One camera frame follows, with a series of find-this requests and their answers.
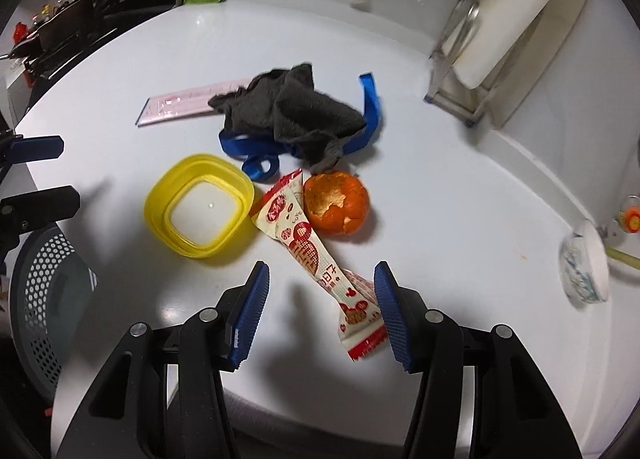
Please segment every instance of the laundry basket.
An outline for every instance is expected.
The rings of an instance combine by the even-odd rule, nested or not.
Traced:
[[[12,337],[22,366],[53,401],[62,363],[97,284],[58,226],[30,233],[9,290]]]

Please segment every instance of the candy wrapper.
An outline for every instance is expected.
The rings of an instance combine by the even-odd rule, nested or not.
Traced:
[[[372,284],[355,273],[343,272],[306,219],[302,170],[281,178],[254,205],[250,216],[261,231],[287,246],[309,275],[338,301],[342,309],[338,336],[351,359],[357,360],[386,340]]]

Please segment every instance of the pink packaging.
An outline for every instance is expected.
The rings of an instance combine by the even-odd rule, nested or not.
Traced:
[[[373,284],[342,271],[311,228],[303,211],[302,169],[281,178],[254,205],[254,224],[284,244],[291,255],[340,305],[338,337],[353,360],[386,340]]]
[[[209,107],[209,100],[213,96],[237,91],[240,87],[246,87],[251,82],[251,78],[243,80],[231,80],[204,87],[194,87],[176,93],[168,93],[162,96],[149,98],[142,112],[136,121],[136,125],[156,124],[168,120],[188,118],[203,114],[212,114],[214,111]]]

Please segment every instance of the white table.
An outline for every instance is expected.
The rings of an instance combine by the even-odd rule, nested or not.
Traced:
[[[146,98],[302,61],[314,64],[319,90],[358,109],[358,75],[372,71],[383,104],[379,139],[348,158],[369,189],[370,222],[349,241],[325,241],[338,264],[371,277],[386,260],[402,285],[460,325],[511,325],[583,442],[597,395],[590,385],[599,369],[590,357],[601,349],[593,341],[604,346],[606,338],[589,342],[607,331],[607,308],[577,309],[562,292],[557,252],[569,227],[477,153],[459,121],[420,100],[423,54],[336,20],[228,2],[184,6],[115,39],[71,70],[18,128],[65,140],[58,160],[30,170],[39,188],[72,184],[80,192],[81,211],[62,229],[100,281],[60,378],[53,450],[131,324],[182,323],[243,283],[257,259],[271,267],[271,291],[249,359],[223,375],[225,389],[311,427],[404,441],[420,378],[404,374],[388,347],[351,362],[337,339],[335,301],[282,245],[247,222],[224,253],[190,260],[143,221],[146,194],[178,160],[223,156],[222,118],[138,129]],[[282,172],[297,165],[290,156],[281,162]],[[471,415],[467,395],[460,446]]]

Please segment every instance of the blue ribbon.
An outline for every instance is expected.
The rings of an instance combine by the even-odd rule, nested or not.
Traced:
[[[380,124],[380,101],[376,93],[376,83],[371,73],[360,75],[360,83],[364,91],[364,119],[365,128],[361,134],[344,146],[344,153],[351,154],[366,147]],[[228,156],[244,158],[242,171],[251,181],[267,181],[275,176],[280,169],[280,154],[291,154],[298,158],[300,149],[292,144],[276,142],[273,136],[236,136],[220,131],[218,135],[220,146]]]

